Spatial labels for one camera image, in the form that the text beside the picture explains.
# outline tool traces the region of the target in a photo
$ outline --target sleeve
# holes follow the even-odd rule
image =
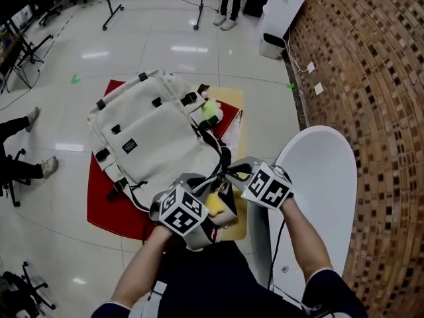
[[[323,269],[308,280],[302,303],[308,307],[322,305],[331,313],[344,313],[352,318],[367,318],[366,310],[354,292],[331,269]]]
[[[116,301],[108,301],[94,311],[91,318],[128,318],[131,309]]]

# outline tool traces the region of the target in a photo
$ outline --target power outlet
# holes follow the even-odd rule
[[[315,69],[315,66],[313,65],[313,62],[310,62],[309,65],[307,66],[307,71],[309,73],[312,73]]]

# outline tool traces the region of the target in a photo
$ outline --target backpack label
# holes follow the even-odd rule
[[[128,154],[129,152],[134,150],[136,147],[137,147],[137,144],[134,141],[134,139],[130,139],[125,143],[124,146],[122,146],[122,149]]]

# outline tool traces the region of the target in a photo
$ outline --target white backpack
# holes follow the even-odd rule
[[[93,153],[114,181],[110,201],[123,191],[141,211],[182,173],[208,177],[221,169],[221,146],[198,124],[205,103],[181,77],[142,73],[100,99],[88,115]]]

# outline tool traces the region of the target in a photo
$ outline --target green tape mark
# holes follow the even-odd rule
[[[80,79],[77,79],[77,75],[76,74],[74,74],[73,76],[72,76],[72,79],[71,79],[71,84],[72,85],[75,85],[76,83],[79,83],[80,82]]]

